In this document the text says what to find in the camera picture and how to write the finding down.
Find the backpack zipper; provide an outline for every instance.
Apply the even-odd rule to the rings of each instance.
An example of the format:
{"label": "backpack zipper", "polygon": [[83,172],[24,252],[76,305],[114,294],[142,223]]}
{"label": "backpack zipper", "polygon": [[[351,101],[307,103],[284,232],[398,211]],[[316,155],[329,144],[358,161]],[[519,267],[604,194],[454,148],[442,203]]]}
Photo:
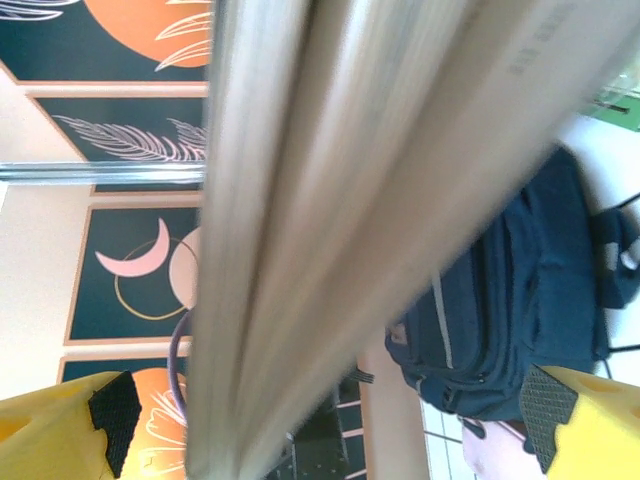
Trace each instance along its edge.
{"label": "backpack zipper", "polygon": [[434,275],[432,279],[433,297],[436,301],[436,314],[438,316],[438,326],[442,336],[444,347],[444,357],[447,368],[453,370],[453,351],[451,348],[451,337],[449,336],[449,325],[447,324],[447,313],[444,308],[444,297],[442,296],[442,282],[440,274]]}
{"label": "backpack zipper", "polygon": [[[418,392],[418,396],[420,398],[422,398],[422,382],[426,378],[427,377],[422,376],[416,381],[415,390]],[[449,387],[448,385],[445,385],[444,392],[442,392],[442,406],[444,407],[445,411],[449,413],[455,413],[451,408],[451,404],[453,403],[454,400],[455,400],[454,391],[451,389],[451,387]]]}

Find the beige wall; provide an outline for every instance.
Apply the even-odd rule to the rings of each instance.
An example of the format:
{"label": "beige wall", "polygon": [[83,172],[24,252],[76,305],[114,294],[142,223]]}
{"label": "beige wall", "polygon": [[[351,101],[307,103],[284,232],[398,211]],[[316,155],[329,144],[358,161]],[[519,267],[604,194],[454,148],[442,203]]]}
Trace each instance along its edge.
{"label": "beige wall", "polygon": [[[1,70],[0,92],[0,161],[81,161]],[[9,187],[0,211],[0,399],[54,384],[64,355],[166,353],[166,344],[63,347],[88,207],[162,200],[92,197],[86,186]],[[184,200],[193,196],[172,195],[170,202]],[[376,375],[363,394],[369,478],[427,479],[418,399],[381,336],[362,362]]]}

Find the backpack strap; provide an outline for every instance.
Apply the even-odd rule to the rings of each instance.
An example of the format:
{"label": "backpack strap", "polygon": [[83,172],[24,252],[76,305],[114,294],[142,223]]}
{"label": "backpack strap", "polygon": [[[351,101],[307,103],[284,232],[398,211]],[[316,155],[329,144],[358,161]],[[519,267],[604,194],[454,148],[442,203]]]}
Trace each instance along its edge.
{"label": "backpack strap", "polygon": [[624,308],[640,288],[640,232],[622,204],[591,217],[591,237],[598,266],[598,303],[604,308]]}

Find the wooden frame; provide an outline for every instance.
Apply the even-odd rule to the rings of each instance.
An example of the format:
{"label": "wooden frame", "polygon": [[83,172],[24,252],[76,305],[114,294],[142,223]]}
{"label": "wooden frame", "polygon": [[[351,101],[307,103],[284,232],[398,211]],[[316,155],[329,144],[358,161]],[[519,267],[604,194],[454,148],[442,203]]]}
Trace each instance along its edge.
{"label": "wooden frame", "polygon": [[[55,82],[47,82],[48,85],[52,85],[54,86]],[[97,82],[85,82],[85,83],[91,83],[91,84],[95,84],[92,86],[95,86],[96,88],[100,87],[107,87],[109,85],[111,85],[111,83],[106,82],[106,83],[100,83],[98,84]],[[54,130],[60,135],[60,137],[64,140],[64,142],[69,145],[69,147],[76,153],[76,155],[81,158],[84,162],[89,162],[89,160],[87,160],[86,156],[80,151],[80,149],[77,147],[77,145],[71,140],[71,138],[69,138],[69,136],[62,131],[62,129],[60,128],[60,126],[53,121],[53,119],[51,118],[51,115],[49,115],[49,113],[42,107],[42,105],[40,105],[40,103],[38,102],[38,99],[40,98],[56,98],[56,99],[62,99],[62,98],[102,98],[102,99],[121,99],[121,98],[128,98],[128,99],[151,99],[151,98],[172,98],[172,99],[192,99],[192,98],[202,98],[205,99],[206,98],[206,85],[204,85],[205,88],[202,88],[201,91],[198,92],[181,92],[181,93],[175,93],[172,91],[162,91],[162,88],[160,88],[160,86],[157,86],[155,84],[152,85],[148,85],[148,83],[145,82],[139,82],[138,84],[136,84],[135,86],[137,87],[141,87],[141,86],[151,86],[151,87],[155,87],[151,92],[145,92],[143,90],[139,90],[139,89],[134,89],[131,90],[130,92],[127,92],[126,89],[122,90],[122,91],[118,91],[115,94],[111,93],[110,95],[105,95],[104,90],[102,91],[102,94],[100,94],[100,91],[87,91],[86,89],[82,88],[81,84],[73,84],[75,86],[77,86],[79,88],[79,91],[69,91],[69,92],[64,92],[63,93],[52,93],[52,92],[48,92],[48,93],[37,93],[37,91],[33,91],[33,90],[27,90],[25,96],[26,98],[33,104],[33,106],[47,119],[48,123],[54,128]],[[164,85],[164,87],[175,87],[177,86],[175,84],[175,82],[173,84],[166,84]],[[157,196],[157,195],[163,195],[163,196],[182,196],[182,195],[189,195],[189,196],[199,196],[201,195],[201,191],[200,190],[166,190],[166,191],[162,191],[162,190],[157,190],[157,191],[129,191],[129,190],[123,190],[123,191],[114,191],[114,192],[98,192],[96,191],[96,187],[97,185],[92,185],[91,186],[91,196],[92,197],[133,197],[133,196],[144,196],[144,197],[151,197],[151,196]]]}
{"label": "wooden frame", "polygon": [[105,337],[105,338],[92,338],[92,339],[72,339],[71,332],[74,323],[74,315],[76,313],[77,302],[80,291],[80,282],[84,268],[84,262],[87,255],[87,245],[89,237],[89,229],[91,218],[94,211],[104,210],[145,210],[145,209],[177,209],[177,208],[193,208],[198,209],[199,204],[190,201],[183,202],[144,202],[144,203],[108,203],[108,204],[96,204],[90,205],[87,208],[87,213],[84,222],[84,229],[82,233],[82,246],[78,253],[76,273],[74,279],[74,285],[72,290],[71,301],[69,305],[69,312],[67,316],[67,322],[65,326],[64,334],[64,346],[74,345],[114,345],[114,344],[140,344],[140,343],[162,343],[170,340],[170,334],[164,336],[132,336],[132,337]]}
{"label": "wooden frame", "polygon": [[[178,480],[184,478],[184,450],[186,448],[186,422],[180,414],[173,395],[170,393],[168,374],[149,371],[165,368],[164,355],[161,353],[111,354],[111,355],[73,355],[60,359],[58,383],[62,381],[65,368],[70,363],[119,362],[116,368],[103,368],[96,365],[95,372],[120,371],[131,369],[142,406],[135,434],[124,466],[124,475],[138,478],[137,474],[152,473],[154,478]],[[154,361],[153,366],[136,369],[136,362]]]}
{"label": "wooden frame", "polygon": [[[186,345],[181,344],[179,356],[180,358],[184,358],[186,356]],[[60,363],[58,366],[57,380],[56,383],[61,383],[64,375],[65,366],[70,362],[109,362],[109,361],[132,361],[136,362],[139,360],[154,360],[154,359],[164,359],[165,355],[162,352],[154,351],[154,352],[118,352],[118,353],[93,353],[93,354],[71,354],[64,356],[60,359]],[[377,396],[377,391],[372,393],[371,387],[365,384],[359,385],[359,400],[351,401],[351,402],[341,402],[338,404],[339,414],[341,410],[344,411],[346,409],[350,409],[358,406],[360,408],[360,416],[361,416],[361,428],[355,428],[351,430],[343,431],[343,438],[345,441],[349,441],[349,439],[354,439],[355,437],[362,437],[362,441],[364,444],[364,461],[365,468],[359,469],[353,472],[350,475],[345,477],[345,480],[359,480],[361,478],[376,478],[371,476],[371,467],[370,465],[374,462],[374,455],[376,454],[375,450],[375,439],[372,441],[371,438],[368,438],[370,435],[370,426],[375,423],[369,417],[369,413],[371,409],[369,408],[368,402],[370,397],[373,395]]]}
{"label": "wooden frame", "polygon": [[361,388],[367,478],[428,480],[420,398],[405,384],[386,351],[384,333],[374,338],[358,361],[363,370],[376,376],[372,385]]}

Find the purple cable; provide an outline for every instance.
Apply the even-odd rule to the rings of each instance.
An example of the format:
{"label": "purple cable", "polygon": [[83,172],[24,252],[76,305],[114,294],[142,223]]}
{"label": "purple cable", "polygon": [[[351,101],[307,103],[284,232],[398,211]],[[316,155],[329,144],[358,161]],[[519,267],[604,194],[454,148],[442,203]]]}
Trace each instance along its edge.
{"label": "purple cable", "polygon": [[182,396],[182,390],[180,390],[180,382],[178,381],[178,346],[180,345],[180,339],[184,335],[185,330],[189,326],[191,321],[191,310],[187,310],[178,324],[176,325],[173,334],[171,335],[171,343],[169,344],[169,357],[167,358],[167,369],[169,370],[169,387],[171,393],[176,402],[176,406],[182,418],[187,420],[187,403]]}

